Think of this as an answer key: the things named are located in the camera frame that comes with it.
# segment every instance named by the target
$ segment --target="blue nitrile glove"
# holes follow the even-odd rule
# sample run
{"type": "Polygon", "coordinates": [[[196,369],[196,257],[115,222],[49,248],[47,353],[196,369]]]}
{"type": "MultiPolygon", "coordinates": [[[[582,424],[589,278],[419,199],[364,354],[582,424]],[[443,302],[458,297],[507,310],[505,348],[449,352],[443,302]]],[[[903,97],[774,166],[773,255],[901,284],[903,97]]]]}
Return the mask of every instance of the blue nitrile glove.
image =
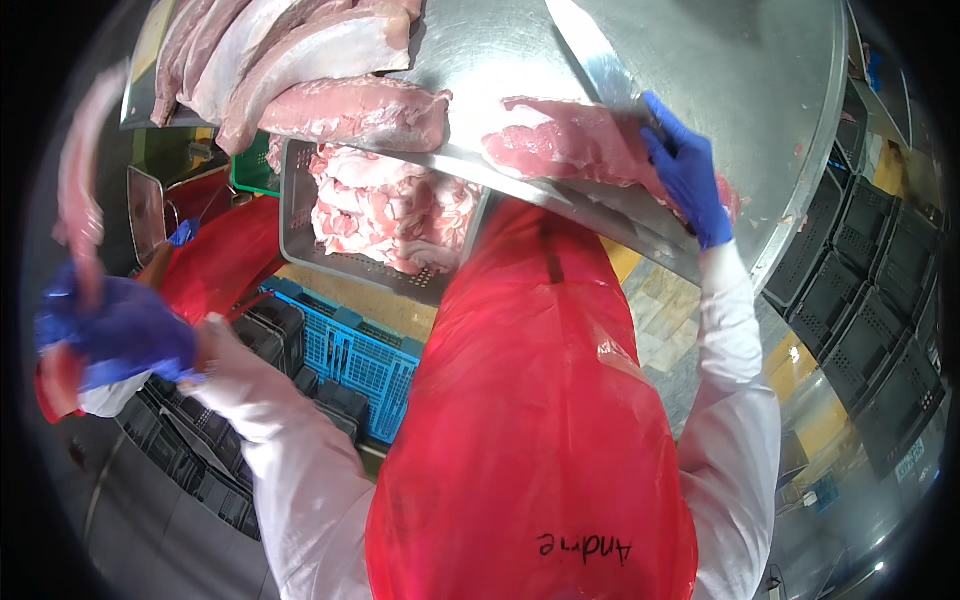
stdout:
{"type": "Polygon", "coordinates": [[[197,237],[197,231],[200,230],[200,219],[187,219],[174,231],[174,234],[170,236],[170,239],[167,240],[177,248],[183,246],[187,242],[193,241],[193,238],[197,237]]]}
{"type": "Polygon", "coordinates": [[[710,140],[687,129],[653,92],[643,92],[643,98],[677,147],[674,158],[649,129],[640,129],[663,187],[690,220],[701,250],[726,244],[733,239],[733,229],[720,204],[710,140]]]}
{"type": "Polygon", "coordinates": [[[99,307],[82,308],[76,266],[68,260],[43,291],[34,318],[38,351],[66,342],[85,360],[79,393],[146,371],[170,381],[195,374],[194,329],[154,290],[126,277],[104,277],[103,291],[99,307]]]}

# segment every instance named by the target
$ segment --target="white long sleeve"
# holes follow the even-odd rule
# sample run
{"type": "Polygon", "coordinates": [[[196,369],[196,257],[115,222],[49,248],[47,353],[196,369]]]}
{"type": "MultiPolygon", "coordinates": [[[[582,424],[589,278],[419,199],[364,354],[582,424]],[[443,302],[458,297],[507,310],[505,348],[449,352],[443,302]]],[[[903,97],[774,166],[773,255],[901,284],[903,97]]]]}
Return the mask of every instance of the white long sleeve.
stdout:
{"type": "Polygon", "coordinates": [[[752,598],[774,528],[780,405],[763,381],[753,288],[735,242],[700,255],[703,383],[677,447],[697,530],[694,600],[752,598]]]}
{"type": "Polygon", "coordinates": [[[349,437],[220,319],[204,327],[214,339],[213,372],[185,391],[246,440],[253,504],[280,596],[372,598],[364,529],[373,483],[349,437]]]}

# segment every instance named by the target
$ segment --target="perforated metal basket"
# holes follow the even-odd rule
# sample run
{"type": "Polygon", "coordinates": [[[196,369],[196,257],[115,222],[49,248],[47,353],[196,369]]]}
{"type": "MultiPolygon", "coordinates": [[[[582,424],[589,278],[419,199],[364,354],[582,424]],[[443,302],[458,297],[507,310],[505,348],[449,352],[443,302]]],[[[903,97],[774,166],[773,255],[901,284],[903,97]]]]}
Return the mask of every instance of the perforated metal basket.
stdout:
{"type": "MultiPolygon", "coordinates": [[[[327,255],[324,246],[317,245],[310,223],[310,211],[317,202],[317,183],[308,171],[310,157],[316,152],[317,145],[311,142],[288,139],[283,145],[283,171],[280,178],[280,251],[283,257],[321,273],[352,279],[423,304],[439,306],[452,274],[434,274],[424,269],[415,276],[409,276],[362,254],[327,255]]],[[[492,197],[489,189],[481,195],[470,219],[463,260],[469,257],[486,221],[484,217],[497,204],[496,198],[492,197]]]]}

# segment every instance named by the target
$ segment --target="handwritten name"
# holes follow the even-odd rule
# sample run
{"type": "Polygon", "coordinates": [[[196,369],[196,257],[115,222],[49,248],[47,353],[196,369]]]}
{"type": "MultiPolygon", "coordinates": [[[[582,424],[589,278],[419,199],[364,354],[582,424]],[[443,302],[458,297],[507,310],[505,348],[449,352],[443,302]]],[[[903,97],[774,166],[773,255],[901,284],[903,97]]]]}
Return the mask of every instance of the handwritten name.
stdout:
{"type": "MultiPolygon", "coordinates": [[[[558,549],[557,538],[553,534],[543,534],[537,537],[537,541],[540,543],[541,556],[550,556],[554,550],[558,549]]],[[[607,536],[581,536],[573,538],[572,543],[561,536],[559,546],[561,552],[579,553],[583,557],[584,564],[587,564],[587,558],[590,556],[598,555],[600,558],[606,558],[613,554],[613,550],[616,550],[616,556],[620,559],[620,566],[623,566],[627,557],[630,556],[632,548],[632,545],[623,545],[620,538],[616,536],[610,536],[609,538],[607,536]]]]}

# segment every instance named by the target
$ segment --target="green plastic crate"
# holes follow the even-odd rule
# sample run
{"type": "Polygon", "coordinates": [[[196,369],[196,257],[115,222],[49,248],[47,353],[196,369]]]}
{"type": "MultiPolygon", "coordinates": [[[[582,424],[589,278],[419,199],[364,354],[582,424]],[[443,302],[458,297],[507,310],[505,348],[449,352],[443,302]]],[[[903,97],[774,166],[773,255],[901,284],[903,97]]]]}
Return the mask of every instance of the green plastic crate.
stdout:
{"type": "Polygon", "coordinates": [[[230,178],[233,187],[245,192],[280,197],[280,176],[267,164],[270,134],[257,132],[253,144],[242,155],[233,157],[230,178]]]}

